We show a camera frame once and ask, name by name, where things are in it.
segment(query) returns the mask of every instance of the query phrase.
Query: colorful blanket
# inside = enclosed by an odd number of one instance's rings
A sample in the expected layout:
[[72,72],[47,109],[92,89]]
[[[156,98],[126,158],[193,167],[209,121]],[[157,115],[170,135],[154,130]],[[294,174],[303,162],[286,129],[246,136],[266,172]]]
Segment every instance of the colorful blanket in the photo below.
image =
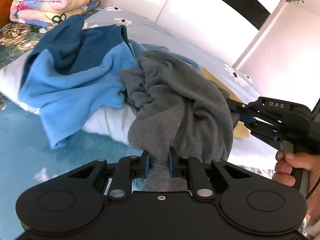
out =
[[13,0],[10,20],[45,28],[53,28],[75,14],[85,14],[101,4],[101,0]]

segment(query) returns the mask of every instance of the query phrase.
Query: blue sweater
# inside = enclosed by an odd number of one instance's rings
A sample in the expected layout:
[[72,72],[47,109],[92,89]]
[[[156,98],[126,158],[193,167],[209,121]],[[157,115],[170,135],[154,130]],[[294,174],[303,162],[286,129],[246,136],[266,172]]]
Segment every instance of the blue sweater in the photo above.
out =
[[46,33],[24,65],[19,100],[40,108],[51,148],[82,128],[101,106],[124,106],[118,72],[138,67],[124,25],[82,30],[74,15]]

